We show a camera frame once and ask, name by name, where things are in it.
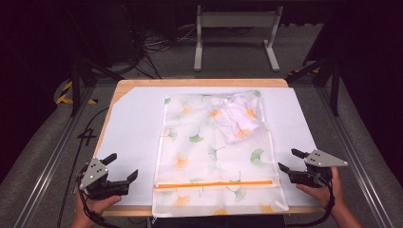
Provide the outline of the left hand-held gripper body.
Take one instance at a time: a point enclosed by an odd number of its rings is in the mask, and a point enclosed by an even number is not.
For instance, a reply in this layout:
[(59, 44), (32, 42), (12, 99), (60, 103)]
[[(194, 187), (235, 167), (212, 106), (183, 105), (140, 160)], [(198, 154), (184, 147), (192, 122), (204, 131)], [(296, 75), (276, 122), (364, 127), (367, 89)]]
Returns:
[(101, 160), (93, 158), (86, 166), (86, 172), (81, 178), (79, 189), (92, 200), (104, 200), (111, 196), (128, 194), (130, 183), (127, 180), (109, 181), (108, 168)]

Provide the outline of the white metal table frame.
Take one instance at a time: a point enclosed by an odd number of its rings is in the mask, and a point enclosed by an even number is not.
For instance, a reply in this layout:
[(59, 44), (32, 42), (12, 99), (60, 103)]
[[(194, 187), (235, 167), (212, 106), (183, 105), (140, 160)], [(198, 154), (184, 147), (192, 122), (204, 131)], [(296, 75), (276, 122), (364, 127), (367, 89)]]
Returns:
[(269, 36), (263, 40), (271, 68), (279, 72), (279, 64), (273, 50), (283, 6), (269, 11), (204, 11), (197, 6), (197, 43), (194, 70), (202, 70), (202, 29), (203, 28), (269, 28)]

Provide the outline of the person's right hand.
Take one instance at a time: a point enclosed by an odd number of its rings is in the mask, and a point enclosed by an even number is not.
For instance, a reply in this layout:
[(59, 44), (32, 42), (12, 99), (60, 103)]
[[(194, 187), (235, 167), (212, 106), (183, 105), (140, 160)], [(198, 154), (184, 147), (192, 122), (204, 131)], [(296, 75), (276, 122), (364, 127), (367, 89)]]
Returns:
[[(335, 210), (337, 208), (345, 206), (345, 202), (342, 192), (341, 180), (338, 175), (338, 170), (336, 167), (332, 167), (331, 171), (333, 176), (332, 185), (333, 185), (333, 194), (335, 197), (335, 206), (334, 206)], [(327, 208), (331, 196), (330, 191), (327, 187), (313, 188), (303, 184), (297, 184), (296, 188), (316, 199), (319, 206), (322, 207), (323, 209)]]

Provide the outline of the white garment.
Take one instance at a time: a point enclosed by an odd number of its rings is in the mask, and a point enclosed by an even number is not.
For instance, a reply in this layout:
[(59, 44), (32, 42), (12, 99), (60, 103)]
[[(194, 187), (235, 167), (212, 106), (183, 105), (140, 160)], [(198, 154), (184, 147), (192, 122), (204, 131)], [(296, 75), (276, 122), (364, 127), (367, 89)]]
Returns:
[(255, 95), (214, 96), (210, 102), (209, 117), (228, 143), (245, 140), (261, 127), (261, 101)]

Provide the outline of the wooden table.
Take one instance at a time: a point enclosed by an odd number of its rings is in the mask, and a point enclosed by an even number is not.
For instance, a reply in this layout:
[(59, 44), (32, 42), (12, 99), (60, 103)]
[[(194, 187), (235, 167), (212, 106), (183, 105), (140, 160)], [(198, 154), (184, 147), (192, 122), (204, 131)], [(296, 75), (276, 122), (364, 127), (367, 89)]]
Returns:
[[(240, 87), (242, 90), (261, 87), (290, 88), (283, 79), (180, 79), (180, 80), (122, 80), (117, 84), (111, 100), (111, 106), (132, 88), (138, 86), (212, 86)], [(122, 206), (120, 203), (106, 210), (108, 217), (150, 217), (152, 208), (146, 206)]]

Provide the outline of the leaf print mesh laundry bag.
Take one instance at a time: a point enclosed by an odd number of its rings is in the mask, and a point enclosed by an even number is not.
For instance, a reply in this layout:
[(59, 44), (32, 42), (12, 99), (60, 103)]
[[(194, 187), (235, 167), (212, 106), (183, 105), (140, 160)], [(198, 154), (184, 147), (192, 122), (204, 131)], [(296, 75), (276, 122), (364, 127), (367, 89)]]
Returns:
[(247, 139), (228, 143), (209, 117), (214, 96), (175, 94), (164, 100), (152, 213), (157, 218), (285, 212), (271, 133), (264, 120)]

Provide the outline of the black metal stand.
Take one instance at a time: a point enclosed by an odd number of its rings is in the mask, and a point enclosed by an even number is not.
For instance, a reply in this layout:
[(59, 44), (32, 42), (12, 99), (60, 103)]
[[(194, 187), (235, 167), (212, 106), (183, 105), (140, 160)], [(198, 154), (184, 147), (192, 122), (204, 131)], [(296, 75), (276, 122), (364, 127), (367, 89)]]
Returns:
[(85, 87), (95, 87), (97, 83), (96, 74), (92, 71), (93, 68), (100, 71), (107, 78), (110, 78), (116, 82), (119, 82), (123, 79), (123, 77), (117, 73), (99, 65), (96, 62), (90, 61), (87, 58), (76, 59), (71, 67), (73, 101), (71, 117), (76, 116), (83, 103), (80, 83), (84, 83)]
[(339, 65), (337, 58), (327, 57), (316, 61), (299, 71), (291, 72), (285, 79), (290, 84), (293, 81), (305, 76), (309, 72), (317, 69), (317, 74), (313, 80), (315, 87), (324, 87), (331, 80), (330, 108), (333, 114), (338, 117), (338, 90), (339, 90)]

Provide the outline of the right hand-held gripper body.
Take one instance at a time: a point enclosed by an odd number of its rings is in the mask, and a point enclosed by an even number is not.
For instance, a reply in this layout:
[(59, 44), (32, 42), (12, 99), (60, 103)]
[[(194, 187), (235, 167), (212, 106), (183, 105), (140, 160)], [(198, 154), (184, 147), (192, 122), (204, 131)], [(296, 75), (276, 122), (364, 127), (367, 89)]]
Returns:
[(310, 187), (324, 187), (329, 183), (332, 176), (332, 167), (347, 166), (348, 163), (321, 150), (314, 150), (303, 159), (305, 171), (289, 171), (291, 183), (304, 184)]

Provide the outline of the white table mat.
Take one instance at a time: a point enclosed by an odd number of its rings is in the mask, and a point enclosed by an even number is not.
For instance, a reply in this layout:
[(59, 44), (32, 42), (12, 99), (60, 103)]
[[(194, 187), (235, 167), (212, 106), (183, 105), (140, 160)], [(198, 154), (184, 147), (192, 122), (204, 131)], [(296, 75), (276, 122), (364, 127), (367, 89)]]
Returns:
[[(117, 160), (108, 166), (108, 178), (125, 179), (133, 171), (138, 178), (130, 185), (122, 206), (152, 204), (152, 187), (163, 129), (164, 99), (172, 94), (222, 94), (241, 92), (240, 87), (212, 86), (138, 86), (113, 103), (100, 136), (96, 157), (103, 159), (112, 153)], [(265, 122), (271, 132), (275, 158), (294, 170), (304, 168), (304, 162), (291, 150), (311, 152), (317, 148), (311, 131), (292, 88), (261, 87)]]

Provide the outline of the person's left hand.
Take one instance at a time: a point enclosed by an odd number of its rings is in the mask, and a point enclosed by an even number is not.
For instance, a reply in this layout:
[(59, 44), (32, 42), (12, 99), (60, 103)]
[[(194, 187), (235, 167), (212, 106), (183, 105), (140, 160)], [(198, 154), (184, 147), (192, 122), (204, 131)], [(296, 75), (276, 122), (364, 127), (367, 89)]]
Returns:
[(85, 214), (84, 206), (86, 205), (90, 211), (95, 212), (98, 215), (101, 215), (105, 209), (110, 206), (120, 202), (122, 200), (121, 196), (111, 196), (107, 199), (102, 200), (93, 200), (88, 199), (86, 203), (82, 202), (82, 199), (79, 194), (76, 194), (76, 206), (75, 206), (75, 219), (88, 219), (88, 216)]

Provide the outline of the aluminium rail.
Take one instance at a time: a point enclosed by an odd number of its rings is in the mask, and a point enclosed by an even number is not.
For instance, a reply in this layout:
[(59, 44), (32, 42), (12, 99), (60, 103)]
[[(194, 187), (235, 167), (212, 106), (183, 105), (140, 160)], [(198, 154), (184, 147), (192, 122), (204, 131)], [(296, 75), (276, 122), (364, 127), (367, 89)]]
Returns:
[(34, 213), (36, 212), (43, 196), (45, 195), (48, 186), (54, 176), (54, 173), (62, 159), (68, 140), (72, 135), (72, 132), (78, 123), (82, 113), (86, 107), (87, 101), (90, 99), (94, 91), (93, 87), (86, 87), (83, 89), (82, 97), (79, 101), (82, 103), (78, 108), (76, 114), (70, 117), (66, 123), (66, 126), (62, 132), (61, 137), (55, 145), (51, 155), (48, 158), (48, 162), (45, 165), (41, 175), (39, 176), (33, 190), (31, 191), (27, 202), (24, 205), (18, 219), (15, 221), (13, 228), (28, 228), (29, 223), (32, 220)]
[(362, 162), (359, 160), (359, 157), (356, 153), (356, 150), (351, 142), (348, 133), (340, 120), (339, 117), (334, 115), (334, 112), (330, 106), (330, 96), (326, 93), (324, 88), (317, 88), (317, 95), (325, 106), (330, 119), (334, 125), (336, 130), (336, 134), (340, 138), (343, 147), (344, 154), (347, 158), (350, 167), (352, 168), (355, 178), (358, 182), (358, 185), (369, 204), (369, 207), (374, 215), (374, 218), (377, 224), (381, 228), (395, 228), (391, 218), (389, 217), (379, 195), (377, 194), (373, 182), (368, 176), (367, 172), (364, 169)]

